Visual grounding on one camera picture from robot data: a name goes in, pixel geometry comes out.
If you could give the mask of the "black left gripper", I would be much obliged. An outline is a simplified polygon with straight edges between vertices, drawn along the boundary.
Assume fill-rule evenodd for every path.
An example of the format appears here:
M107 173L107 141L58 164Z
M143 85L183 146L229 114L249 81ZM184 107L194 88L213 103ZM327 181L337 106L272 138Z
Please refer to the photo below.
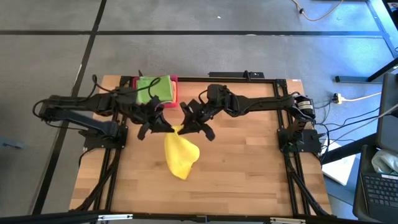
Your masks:
M158 96L153 96L148 103L133 103L130 106L130 120L134 124L142 124L137 134L143 140L149 128L152 133L173 133L175 130L163 116L163 105Z

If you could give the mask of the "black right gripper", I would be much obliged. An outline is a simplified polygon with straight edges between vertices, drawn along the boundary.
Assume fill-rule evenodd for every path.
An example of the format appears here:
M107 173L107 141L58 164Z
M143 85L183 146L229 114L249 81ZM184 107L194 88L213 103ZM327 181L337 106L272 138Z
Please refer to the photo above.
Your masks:
M214 131L206 122L209 119L213 119L221 111L220 106L209 102L199 103L197 100L191 100L188 104L181 102L180 107L183 111L184 119L182 128L178 131L179 135L199 133L202 130L209 141L215 139Z

